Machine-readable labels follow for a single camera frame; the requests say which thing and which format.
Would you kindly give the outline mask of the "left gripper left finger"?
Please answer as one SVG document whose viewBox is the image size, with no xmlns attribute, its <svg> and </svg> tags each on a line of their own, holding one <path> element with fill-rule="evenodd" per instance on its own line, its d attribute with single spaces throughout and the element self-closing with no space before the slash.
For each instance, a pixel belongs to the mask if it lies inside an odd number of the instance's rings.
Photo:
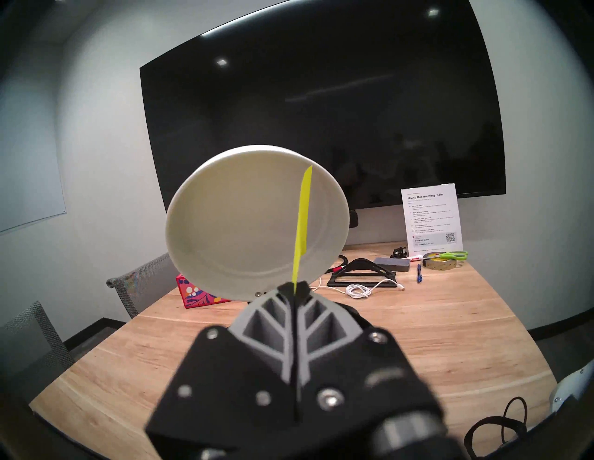
<svg viewBox="0 0 594 460">
<path fill-rule="evenodd" d="M 297 283 L 204 328 L 145 432 L 160 459 L 297 459 Z"/>
</svg>

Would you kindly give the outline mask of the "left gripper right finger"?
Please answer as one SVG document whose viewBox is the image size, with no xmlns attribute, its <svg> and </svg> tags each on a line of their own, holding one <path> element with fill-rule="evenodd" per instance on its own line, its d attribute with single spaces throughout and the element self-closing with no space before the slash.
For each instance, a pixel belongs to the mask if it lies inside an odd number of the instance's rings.
<svg viewBox="0 0 594 460">
<path fill-rule="evenodd" d="M 353 308 L 296 284 L 296 421 L 443 422 L 443 410 L 394 337 Z"/>
</svg>

